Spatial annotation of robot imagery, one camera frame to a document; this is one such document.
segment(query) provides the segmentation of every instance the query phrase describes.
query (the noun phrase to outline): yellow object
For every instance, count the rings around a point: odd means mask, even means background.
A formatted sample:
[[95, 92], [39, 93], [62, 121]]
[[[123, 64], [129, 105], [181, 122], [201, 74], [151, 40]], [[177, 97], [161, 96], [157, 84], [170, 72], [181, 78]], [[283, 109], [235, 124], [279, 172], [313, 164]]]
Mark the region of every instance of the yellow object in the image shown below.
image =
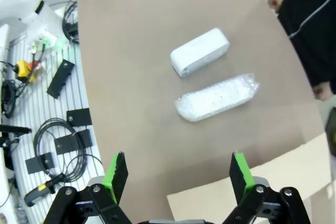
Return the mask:
[[[31, 71], [30, 67], [29, 67], [29, 64], [27, 61], [25, 60], [19, 60], [17, 62], [17, 66], [18, 66], [18, 73], [17, 73], [17, 79], [18, 80], [23, 80], [25, 77], [27, 77]], [[34, 82], [35, 81], [35, 76], [34, 74], [32, 74], [30, 76], [30, 80], [29, 82]]]
[[37, 189], [39, 190], [39, 191], [42, 191], [43, 189], [45, 189], [46, 188], [46, 184], [42, 184], [42, 185], [39, 185], [38, 187], [37, 187]]

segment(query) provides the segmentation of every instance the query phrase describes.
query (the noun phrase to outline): screw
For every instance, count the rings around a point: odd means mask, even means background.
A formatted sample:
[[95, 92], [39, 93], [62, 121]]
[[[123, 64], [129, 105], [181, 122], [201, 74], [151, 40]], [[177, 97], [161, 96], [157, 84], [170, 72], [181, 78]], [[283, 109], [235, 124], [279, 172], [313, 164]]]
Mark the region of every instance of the screw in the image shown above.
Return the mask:
[[65, 194], [66, 194], [66, 195], [70, 195], [70, 194], [72, 194], [72, 190], [69, 188], [68, 190], [65, 191]]
[[94, 188], [93, 188], [93, 192], [94, 193], [97, 193], [97, 192], [99, 192], [100, 191], [100, 187], [99, 186], [95, 186]]
[[258, 186], [256, 190], [257, 190], [257, 193], [260, 193], [260, 194], [264, 192], [264, 189], [262, 186]]
[[285, 189], [284, 193], [286, 196], [292, 196], [292, 191], [290, 189]]

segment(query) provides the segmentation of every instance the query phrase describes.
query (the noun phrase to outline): white rectangular block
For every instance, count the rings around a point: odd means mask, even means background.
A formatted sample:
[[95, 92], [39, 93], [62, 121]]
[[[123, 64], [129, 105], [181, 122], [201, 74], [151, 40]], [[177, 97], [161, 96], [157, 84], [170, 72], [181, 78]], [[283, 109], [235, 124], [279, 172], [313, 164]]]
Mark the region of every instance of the white rectangular block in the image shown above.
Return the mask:
[[219, 28], [214, 28], [172, 51], [171, 62], [180, 77], [185, 77], [226, 53], [230, 43]]

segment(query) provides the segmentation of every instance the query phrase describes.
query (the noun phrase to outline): brown table surface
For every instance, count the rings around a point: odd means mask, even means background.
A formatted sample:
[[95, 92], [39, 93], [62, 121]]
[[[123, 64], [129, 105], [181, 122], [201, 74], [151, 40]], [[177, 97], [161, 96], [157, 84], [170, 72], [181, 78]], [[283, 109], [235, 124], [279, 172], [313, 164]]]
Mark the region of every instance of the brown table surface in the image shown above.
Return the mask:
[[[121, 207], [134, 222], [171, 218], [166, 195], [228, 176], [234, 150], [251, 167], [323, 132], [311, 89], [264, 0], [78, 0], [82, 64], [105, 169], [124, 151]], [[181, 79], [170, 53], [220, 28], [228, 53]], [[260, 89], [248, 103], [190, 123], [174, 101], [241, 73]]]

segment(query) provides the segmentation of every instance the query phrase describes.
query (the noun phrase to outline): plastic wrapped object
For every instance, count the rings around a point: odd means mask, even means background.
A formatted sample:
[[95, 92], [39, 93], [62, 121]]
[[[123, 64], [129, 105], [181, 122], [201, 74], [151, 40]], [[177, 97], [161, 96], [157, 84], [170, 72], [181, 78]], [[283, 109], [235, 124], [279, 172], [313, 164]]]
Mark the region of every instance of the plastic wrapped object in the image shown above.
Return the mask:
[[254, 81], [254, 74], [242, 74], [184, 94], [175, 101], [175, 106], [184, 119], [197, 122], [249, 101], [258, 88], [259, 83]]

